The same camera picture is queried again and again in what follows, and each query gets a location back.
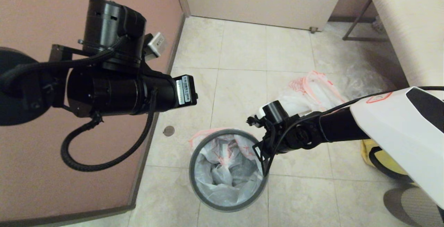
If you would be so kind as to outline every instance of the trash can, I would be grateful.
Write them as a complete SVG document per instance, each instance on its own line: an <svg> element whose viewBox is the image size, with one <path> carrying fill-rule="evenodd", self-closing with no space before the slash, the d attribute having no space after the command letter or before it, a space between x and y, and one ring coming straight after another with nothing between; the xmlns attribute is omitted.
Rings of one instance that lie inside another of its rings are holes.
<svg viewBox="0 0 444 227"><path fill-rule="evenodd" d="M190 181L197 197L217 211L233 212L251 205L263 192L258 140L247 132L224 129L205 137L190 161Z"/></svg>

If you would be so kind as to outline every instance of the wall baseboard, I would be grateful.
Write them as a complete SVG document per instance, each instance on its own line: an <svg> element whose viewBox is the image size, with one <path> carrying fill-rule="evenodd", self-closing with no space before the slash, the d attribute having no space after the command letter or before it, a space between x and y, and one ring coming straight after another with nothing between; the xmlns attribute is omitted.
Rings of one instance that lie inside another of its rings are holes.
<svg viewBox="0 0 444 227"><path fill-rule="evenodd" d="M183 25L185 23L185 15L182 14L181 21L179 24L178 32L176 35L176 40L174 41L173 48L171 49L170 59L168 61L168 70L167 74L171 73L171 69L173 68L174 59L176 57L177 48L179 47L180 36L182 35ZM61 216L51 216L51 217L43 217L43 218L35 218L35 219L24 219L24 220L13 220L13 221L4 221L0 222L0 227L15 227L15 226L39 226L44 225L46 227L51 226L62 226L68 224L76 224L78 222L91 221L95 219L100 219L104 217L114 216L118 214L125 213L127 211L133 210L136 206L136 199L138 194L138 189L140 186L140 181L143 175L143 169L145 168L146 158L148 157L148 153L151 146L151 141L154 136L154 131L156 129L157 119L159 118L159 113L154 114L153 124L151 130L146 138L146 149L143 154L143 158L139 162L139 169L137 172L137 177L133 186L133 192L130 196L129 205L120 206L116 208L109 208L98 211L87 211L80 212L74 214L67 214Z"/></svg>
<svg viewBox="0 0 444 227"><path fill-rule="evenodd" d="M331 16L328 21L329 22L354 22L356 17L337 17ZM361 23L372 23L376 20L374 17L362 17L358 22Z"/></svg>

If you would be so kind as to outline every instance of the metal chair leg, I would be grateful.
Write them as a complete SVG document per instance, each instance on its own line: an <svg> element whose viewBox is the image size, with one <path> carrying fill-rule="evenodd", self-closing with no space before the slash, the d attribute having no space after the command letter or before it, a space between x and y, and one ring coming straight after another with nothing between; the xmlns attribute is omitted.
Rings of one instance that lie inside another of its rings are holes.
<svg viewBox="0 0 444 227"><path fill-rule="evenodd" d="M355 26L357 25L357 23L359 22L359 20L362 18L362 16L364 15L365 11L367 11L368 7L370 6L370 4L372 4L372 0L368 0L364 7L362 8L360 14L358 17L356 17L355 21L353 22L353 24L350 26L349 30L347 31L347 33L345 33L345 36L342 38L344 41L388 41L388 39L385 38L373 38L373 37L349 37L350 33L352 32L352 30L355 28Z"/></svg>

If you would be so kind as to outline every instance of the yellow object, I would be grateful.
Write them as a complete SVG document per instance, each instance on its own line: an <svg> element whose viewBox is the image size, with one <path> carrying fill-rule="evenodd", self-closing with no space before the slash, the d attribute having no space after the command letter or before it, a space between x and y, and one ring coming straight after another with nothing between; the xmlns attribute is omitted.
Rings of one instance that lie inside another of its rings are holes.
<svg viewBox="0 0 444 227"><path fill-rule="evenodd" d="M370 158L370 151L372 148L379 148L378 144L374 142L373 140L362 140L361 142L361 156L366 164L376 167L375 164L371 161ZM383 166L383 169L385 171L382 171L379 167L379 170L383 172L384 174L388 175L387 173L397 173L400 176L408 176L406 171L392 158L390 155L384 151L377 151L374 153L374 156L376 159L380 162L380 164Z"/></svg>

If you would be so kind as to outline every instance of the pink wall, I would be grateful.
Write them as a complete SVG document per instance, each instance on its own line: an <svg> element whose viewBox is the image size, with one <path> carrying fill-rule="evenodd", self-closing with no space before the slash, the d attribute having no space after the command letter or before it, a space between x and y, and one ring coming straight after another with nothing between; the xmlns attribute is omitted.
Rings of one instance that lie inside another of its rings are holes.
<svg viewBox="0 0 444 227"><path fill-rule="evenodd" d="M367 0L339 0L333 10L332 16L357 17ZM365 17L375 17L376 8L373 4L364 14Z"/></svg>
<svg viewBox="0 0 444 227"><path fill-rule="evenodd" d="M0 46L47 61L51 44L81 48L88 0L0 0ZM113 0L143 14L147 32L161 31L169 42L164 55L150 62L165 71L182 11L178 0ZM127 151L146 120L140 116L105 117L105 123L79 136L70 148L80 162L97 164ZM60 145L87 122L50 109L19 126L0 127L0 221L56 216L127 205L144 148L101 172L69 169Z"/></svg>

